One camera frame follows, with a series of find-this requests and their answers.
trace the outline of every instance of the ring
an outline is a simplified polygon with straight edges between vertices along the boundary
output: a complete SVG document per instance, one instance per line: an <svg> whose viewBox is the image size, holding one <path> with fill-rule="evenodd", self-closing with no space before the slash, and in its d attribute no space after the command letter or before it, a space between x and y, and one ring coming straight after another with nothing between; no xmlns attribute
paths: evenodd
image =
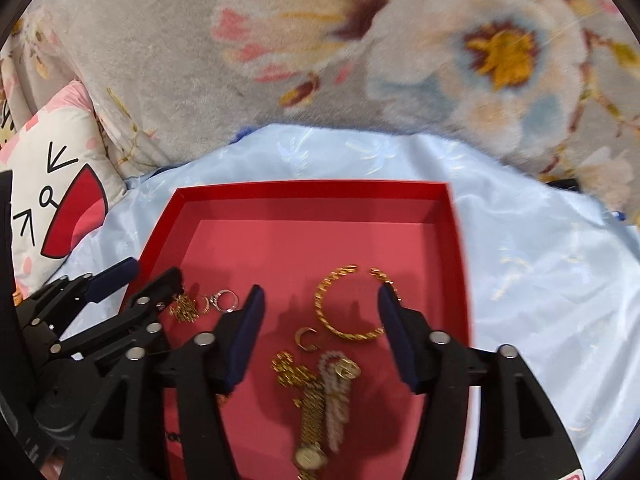
<svg viewBox="0 0 640 480"><path fill-rule="evenodd" d="M220 296L223 296L225 294L231 294L234 297L234 304L231 306L231 308L228 309L222 309L218 306L218 300L220 299ZM224 288L223 290L219 290L217 291L211 298L211 303L213 303L213 306L216 308L216 310L218 312L222 312L223 314L228 314L229 312L233 312L236 308L238 308L238 304L240 303L240 298L238 298L238 295L232 291L229 290L228 288Z"/></svg>
<svg viewBox="0 0 640 480"><path fill-rule="evenodd" d="M199 311L198 315L206 316L211 310L211 298L208 298L204 294L196 294L196 296L203 298L205 301L205 307L201 311Z"/></svg>
<svg viewBox="0 0 640 480"><path fill-rule="evenodd" d="M298 345L300 348L302 348L305 352L315 352L316 350L319 350L320 347L318 345L304 346L300 342L300 339L302 338L302 336L307 332L313 332L315 334L316 333L316 329L315 328L311 328L310 326L303 326L302 328L298 329L298 331L296 332L296 335L295 335L296 345Z"/></svg>
<svg viewBox="0 0 640 480"><path fill-rule="evenodd" d="M331 332L332 334L337 335L338 337L341 337L342 339L346 339L348 341L368 341L370 339L375 339L378 336L382 335L383 333L385 333L384 329L382 327L379 327L375 330L372 330L371 332L367 332L365 334L349 334L346 332L341 332L340 330L338 330L337 328L334 328L326 319L325 315L324 315L324 308L322 307L322 301L324 300L324 294L326 293L327 289L329 288L329 286L336 280L339 280L341 277L346 276L347 274L353 274L354 272L358 272L358 266L357 265L348 265L346 267L339 267L338 269L335 269L333 272L329 273L329 275L320 282L320 284L318 285L318 288L316 288L316 294L314 296L314 309L316 311L316 317L320 320L320 322L322 323L322 325L324 325L324 327ZM374 278L376 278L377 280L379 280L382 283L388 283L389 285L391 285L394 289L394 292L396 293L396 296L398 295L398 290L396 289L396 286L394 285L394 282L392 282L389 277L382 272L380 269L371 269L369 271L369 274L371 274Z"/></svg>

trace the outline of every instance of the watch face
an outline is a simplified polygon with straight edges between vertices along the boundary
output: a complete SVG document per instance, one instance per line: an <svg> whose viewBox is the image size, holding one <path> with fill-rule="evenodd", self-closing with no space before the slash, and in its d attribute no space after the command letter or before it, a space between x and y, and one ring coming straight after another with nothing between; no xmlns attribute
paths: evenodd
<svg viewBox="0 0 640 480"><path fill-rule="evenodd" d="M293 462L300 469L315 471L326 462L326 456L321 449L315 447L299 447L293 456Z"/></svg>

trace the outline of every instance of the floral blanket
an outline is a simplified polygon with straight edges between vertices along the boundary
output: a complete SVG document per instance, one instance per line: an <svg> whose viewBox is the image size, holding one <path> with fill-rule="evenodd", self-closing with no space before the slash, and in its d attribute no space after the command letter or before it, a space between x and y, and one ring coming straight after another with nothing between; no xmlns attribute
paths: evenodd
<svg viewBox="0 0 640 480"><path fill-rule="evenodd" d="M636 220L639 52L612 0L35 0L0 72L17 126L80 77L124 175L273 122L428 129Z"/></svg>

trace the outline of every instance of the gold bracelet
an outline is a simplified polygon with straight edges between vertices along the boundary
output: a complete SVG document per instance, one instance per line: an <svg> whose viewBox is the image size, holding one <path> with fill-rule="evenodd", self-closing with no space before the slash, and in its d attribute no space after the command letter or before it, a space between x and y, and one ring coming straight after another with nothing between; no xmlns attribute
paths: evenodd
<svg viewBox="0 0 640 480"><path fill-rule="evenodd" d="M318 288L316 288L316 294L314 297L314 309L316 310L316 316L320 320L320 323L324 325L324 327L331 333L341 337L342 339L347 339L348 341L368 341L370 339L375 339L378 336L385 333L385 330L382 327L379 327L371 332L367 332L365 334L347 334L346 332L341 332L337 328L334 328L324 316L324 309L322 307L322 300L324 300L324 294L326 293L327 288L336 280L339 280L342 276L346 276L347 274L353 274L354 272L358 272L357 265L348 265L346 267L339 267L335 269L334 272L331 272L324 280L320 282ZM369 271L373 277L379 280L382 283L388 283L394 288L396 295L398 294L398 290L389 277L382 272L380 269L372 268Z"/></svg>

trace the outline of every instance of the jewelry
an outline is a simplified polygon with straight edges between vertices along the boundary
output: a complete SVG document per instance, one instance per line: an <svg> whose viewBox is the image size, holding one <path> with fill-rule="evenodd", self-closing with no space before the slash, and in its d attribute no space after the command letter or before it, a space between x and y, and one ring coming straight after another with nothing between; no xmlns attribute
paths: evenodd
<svg viewBox="0 0 640 480"><path fill-rule="evenodd" d="M278 384L287 388L304 388L318 378L306 366L294 366L293 355L287 351L276 354L271 360L271 368L278 374Z"/></svg>
<svg viewBox="0 0 640 480"><path fill-rule="evenodd" d="M293 463L298 468L299 480L314 480L316 472L328 463L321 447L324 415L321 383L315 381L305 387L301 409L300 444L293 453Z"/></svg>
<svg viewBox="0 0 640 480"><path fill-rule="evenodd" d="M209 312L209 305L207 301L207 307L202 311L202 314ZM200 313L196 307L196 302L192 300L186 293L178 294L174 296L174 302L169 307L169 314L175 317L178 322L182 323L188 321L193 323L198 319Z"/></svg>
<svg viewBox="0 0 640 480"><path fill-rule="evenodd" d="M296 405L302 410L300 444L292 461L298 468L298 480L315 480L316 472L327 464L322 451L322 419L324 417L324 387L306 366L294 366L289 352L279 352L271 360L278 373L278 384L290 388L302 387L302 399Z"/></svg>
<svg viewBox="0 0 640 480"><path fill-rule="evenodd" d="M332 359L338 361L328 364ZM344 440L344 425L349 421L351 381L359 377L360 367L342 352L333 350L322 354L318 369L326 396L324 421L329 449L338 453Z"/></svg>
<svg viewBox="0 0 640 480"><path fill-rule="evenodd" d="M345 332L340 332L337 328L334 328L324 316L324 308L322 307L322 300L324 299L324 294L329 286L336 280L339 280L342 276L346 276L347 274L353 274L354 272L358 272L357 265L348 265L346 267L339 267L335 269L333 272L329 273L329 275L320 282L318 288L316 288L316 294L314 296L314 309L316 310L316 316L320 320L320 322L324 325L324 327L331 333L341 337L342 339L347 339L349 341L367 341L370 339L375 339L378 336L385 333L382 327L372 330L371 332L367 332L366 334L347 334ZM398 295L398 290L389 277L382 272L380 269L372 268L369 271L373 277L383 283L388 283L394 288L396 292L396 296Z"/></svg>
<svg viewBox="0 0 640 480"><path fill-rule="evenodd" d="M318 345L304 346L300 342L300 339L302 338L302 336L307 332L313 332L314 334L317 333L315 328L311 328L310 326L303 326L302 328L300 328L296 332L296 335L294 336L294 338L296 340L296 345L298 345L300 348L302 348L305 352L315 352L316 350L319 350L320 347Z"/></svg>
<svg viewBox="0 0 640 480"><path fill-rule="evenodd" d="M225 294L231 294L234 297L234 304L226 310L223 308L220 308L220 306L218 305L218 300L220 299L220 296L223 296ZM234 291L229 290L228 288L224 288L223 290L219 290L213 296L211 296L209 298L209 301L213 304L213 306L216 308L218 312L222 312L223 314L228 314L229 312L233 312L236 308L238 308L238 305L240 303L240 298L238 298L238 295Z"/></svg>
<svg viewBox="0 0 640 480"><path fill-rule="evenodd" d="M216 394L216 400L218 402L218 407L222 408L222 406L224 406L228 402L229 397L230 397L230 394L229 395Z"/></svg>

